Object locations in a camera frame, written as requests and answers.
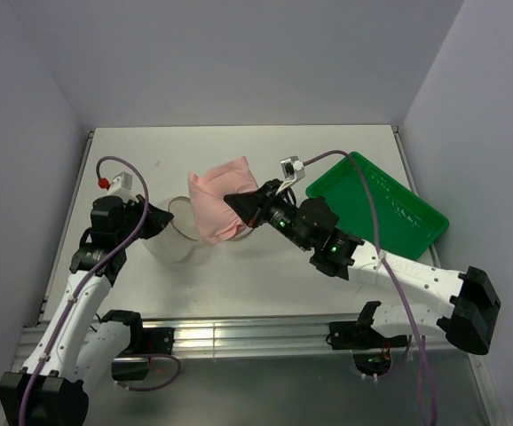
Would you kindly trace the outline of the round mesh laundry bag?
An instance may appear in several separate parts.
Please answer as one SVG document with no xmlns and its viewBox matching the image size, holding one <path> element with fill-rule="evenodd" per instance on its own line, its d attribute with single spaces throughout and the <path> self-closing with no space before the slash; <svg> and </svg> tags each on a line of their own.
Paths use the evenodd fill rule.
<svg viewBox="0 0 513 426">
<path fill-rule="evenodd" d="M 171 213 L 173 218 L 157 236 L 142 240 L 146 250 L 161 264 L 182 264 L 196 258 L 196 252 L 205 256 L 214 246 L 203 241 L 193 220 L 193 208 L 189 197 L 167 198 L 157 207 Z"/>
</svg>

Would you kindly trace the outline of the pink bra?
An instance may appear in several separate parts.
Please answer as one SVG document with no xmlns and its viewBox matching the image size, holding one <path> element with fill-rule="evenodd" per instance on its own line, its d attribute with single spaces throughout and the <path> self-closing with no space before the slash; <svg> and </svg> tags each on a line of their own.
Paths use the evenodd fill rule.
<svg viewBox="0 0 513 426">
<path fill-rule="evenodd" d="M 193 221 L 204 243 L 217 245 L 246 232 L 247 226 L 224 200 L 226 195 L 258 189 L 245 156 L 211 168 L 202 176 L 189 172 L 187 180 Z"/>
</svg>

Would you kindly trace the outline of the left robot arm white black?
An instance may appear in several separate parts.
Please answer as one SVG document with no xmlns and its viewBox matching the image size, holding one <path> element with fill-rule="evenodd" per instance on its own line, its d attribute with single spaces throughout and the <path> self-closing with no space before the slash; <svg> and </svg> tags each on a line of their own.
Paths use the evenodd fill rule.
<svg viewBox="0 0 513 426">
<path fill-rule="evenodd" d="M 159 235 L 172 219 L 142 196 L 108 195 L 93 202 L 91 225 L 72 257 L 57 311 L 20 370 L 0 379 L 8 424 L 84 423 L 92 390 L 112 361 L 141 351 L 146 342 L 137 312 L 108 312 L 94 335 L 91 323 L 127 260 L 127 247 Z"/>
</svg>

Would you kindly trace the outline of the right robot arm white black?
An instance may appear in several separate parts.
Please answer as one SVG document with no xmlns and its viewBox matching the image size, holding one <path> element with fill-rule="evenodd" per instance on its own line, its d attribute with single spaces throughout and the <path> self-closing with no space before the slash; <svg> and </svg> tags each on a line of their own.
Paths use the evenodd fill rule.
<svg viewBox="0 0 513 426">
<path fill-rule="evenodd" d="M 501 309 L 485 271 L 466 272 L 419 264 L 348 234 L 322 197 L 296 206 L 277 193 L 280 181 L 249 193 L 225 196 L 225 203 L 250 228 L 268 224 L 304 251 L 311 264 L 331 278 L 397 290 L 407 307 L 369 301 L 355 320 L 330 323 L 327 343 L 334 350 L 400 348 L 415 334 L 445 338 L 459 350 L 486 355 Z"/>
</svg>

